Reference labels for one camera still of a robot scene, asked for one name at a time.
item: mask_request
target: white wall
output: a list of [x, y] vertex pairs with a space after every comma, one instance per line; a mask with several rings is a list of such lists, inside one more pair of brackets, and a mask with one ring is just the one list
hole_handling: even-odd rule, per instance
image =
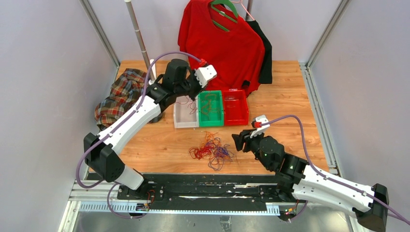
[[57, 231], [115, 68], [79, 1], [2, 1], [0, 75], [0, 231]]
[[[176, 41], [189, 0], [134, 0], [138, 24], [150, 58], [179, 50]], [[90, 0], [120, 60], [142, 59], [123, 0]], [[307, 61], [340, 0], [254, 0], [252, 16], [273, 47], [274, 60]], [[239, 4], [241, 16], [245, 11]]]
[[[312, 68], [346, 178], [410, 218], [410, 1], [353, 0]], [[388, 232], [410, 231], [389, 218]]]

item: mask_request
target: black cloth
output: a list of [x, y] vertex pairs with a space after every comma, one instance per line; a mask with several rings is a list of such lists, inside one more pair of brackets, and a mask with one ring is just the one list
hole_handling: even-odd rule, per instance
[[260, 84], [271, 84], [272, 83], [272, 45], [270, 44], [268, 38], [262, 32], [259, 23], [256, 21], [247, 21], [249, 26], [259, 35], [264, 43], [265, 55], [261, 66], [261, 73], [259, 76]]

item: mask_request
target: plastic bin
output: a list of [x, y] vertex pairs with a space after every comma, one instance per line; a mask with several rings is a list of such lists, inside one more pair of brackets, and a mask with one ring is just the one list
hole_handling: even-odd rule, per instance
[[186, 96], [177, 97], [174, 104], [174, 127], [175, 128], [196, 128], [199, 127], [198, 110], [193, 110], [198, 106], [198, 100], [193, 104], [192, 99]]
[[198, 112], [200, 127], [223, 126], [222, 93], [217, 91], [204, 91], [198, 95]]
[[247, 125], [249, 122], [249, 108], [246, 102], [245, 91], [223, 90], [224, 125]]

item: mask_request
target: gray floor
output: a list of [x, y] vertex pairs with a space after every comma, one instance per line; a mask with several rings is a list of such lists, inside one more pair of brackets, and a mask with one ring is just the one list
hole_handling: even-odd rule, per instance
[[327, 207], [306, 211], [291, 224], [275, 216], [148, 214], [121, 219], [111, 213], [80, 212], [76, 232], [350, 232], [343, 213]]

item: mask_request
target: green clothes hanger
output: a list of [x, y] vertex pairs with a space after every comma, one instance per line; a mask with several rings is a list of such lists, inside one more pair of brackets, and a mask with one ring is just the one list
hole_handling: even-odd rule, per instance
[[[227, 19], [233, 21], [234, 23], [238, 22], [236, 19], [233, 19], [233, 18], [229, 17], [227, 14], [225, 14], [225, 12], [222, 12], [222, 11], [218, 10], [217, 8], [215, 8], [214, 5], [217, 5], [217, 4], [224, 4], [225, 6], [230, 8], [232, 13], [235, 15], [235, 17], [238, 18], [238, 12], [236, 11], [236, 8], [235, 8], [234, 4], [231, 1], [229, 1], [229, 0], [214, 0], [214, 1], [211, 2], [211, 8], [214, 9], [215, 11], [217, 11], [219, 14], [226, 17]], [[212, 21], [217, 27], [221, 28], [222, 30], [229, 31], [228, 29], [226, 29], [224, 26], [222, 26], [221, 24], [219, 24], [215, 20], [212, 20]]]

